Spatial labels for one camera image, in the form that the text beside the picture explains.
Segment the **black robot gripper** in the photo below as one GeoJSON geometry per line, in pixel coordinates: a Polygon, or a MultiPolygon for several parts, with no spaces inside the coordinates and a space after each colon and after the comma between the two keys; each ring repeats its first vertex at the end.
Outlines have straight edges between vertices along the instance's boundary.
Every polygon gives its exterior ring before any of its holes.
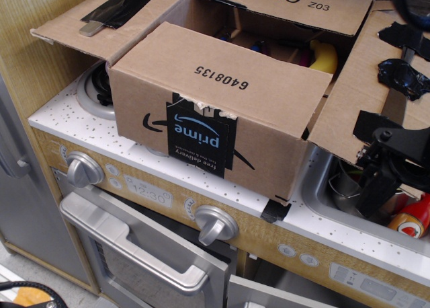
{"type": "Polygon", "coordinates": [[[365,168],[359,180],[361,193],[355,205],[370,218],[390,200],[401,184],[429,189],[429,129],[401,126],[355,129],[355,136],[369,145],[356,164],[365,168]]]}

